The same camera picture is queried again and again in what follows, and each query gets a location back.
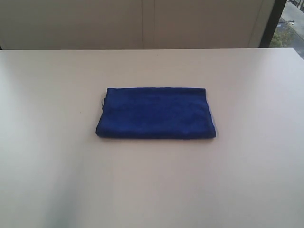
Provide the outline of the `blue towel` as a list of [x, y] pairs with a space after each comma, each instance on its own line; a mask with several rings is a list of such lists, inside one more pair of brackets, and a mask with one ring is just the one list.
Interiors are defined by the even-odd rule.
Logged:
[[116, 139], [213, 139], [204, 88], [108, 88], [96, 135]]

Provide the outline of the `black window frame post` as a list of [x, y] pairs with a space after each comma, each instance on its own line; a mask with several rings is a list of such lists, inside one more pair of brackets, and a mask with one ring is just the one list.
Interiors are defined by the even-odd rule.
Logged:
[[259, 48], [268, 48], [279, 23], [287, 0], [275, 0], [266, 28], [262, 35]]

